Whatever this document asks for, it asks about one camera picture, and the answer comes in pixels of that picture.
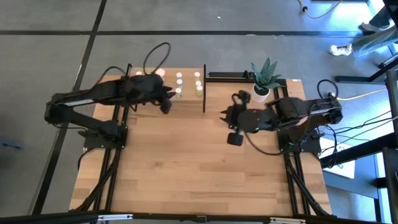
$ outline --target wooden table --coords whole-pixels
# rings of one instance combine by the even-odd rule
[[[153,105],[130,111],[129,134],[121,154],[112,212],[207,215],[292,215],[282,156],[265,156],[244,140],[241,147],[226,143],[230,130],[219,117],[232,105],[231,95],[250,91],[250,83],[207,83],[206,113],[203,97],[196,96],[194,72],[202,68],[166,68],[166,85],[176,87],[183,73],[182,98],[174,98],[169,114]],[[106,80],[119,76],[107,76]],[[300,80],[287,80],[289,96],[304,99]],[[267,101],[274,99],[271,92]],[[250,108],[264,109],[263,103]],[[94,117],[109,120],[113,106],[96,105]],[[276,132],[251,135],[261,149],[278,152]],[[95,149],[82,162],[70,208],[76,208],[97,184],[104,149]],[[318,160],[301,154],[305,182],[327,212],[329,200]],[[101,201],[104,207],[107,188]],[[298,209],[303,213],[296,186]]]

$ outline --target shoe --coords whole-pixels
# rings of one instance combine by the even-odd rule
[[[332,45],[332,46],[330,46],[329,51],[332,55],[335,55],[335,56],[339,56],[339,55],[349,56],[353,52],[353,48],[352,48],[351,44]]]
[[[383,28],[375,27],[374,25],[367,24],[367,23],[364,23],[364,22],[361,24],[361,27],[364,30],[373,31],[373,32],[380,32],[380,31],[383,31],[383,30],[387,29],[387,28],[383,29]]]

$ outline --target white pot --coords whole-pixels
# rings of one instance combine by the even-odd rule
[[[264,100],[267,99],[267,97],[269,96],[269,93],[271,92],[270,90],[268,90],[267,95],[258,95],[256,93],[256,91],[254,91],[254,87],[256,86],[256,84],[253,85],[253,87],[251,88],[250,94],[251,94],[251,100],[257,103],[262,103],[264,102]]]

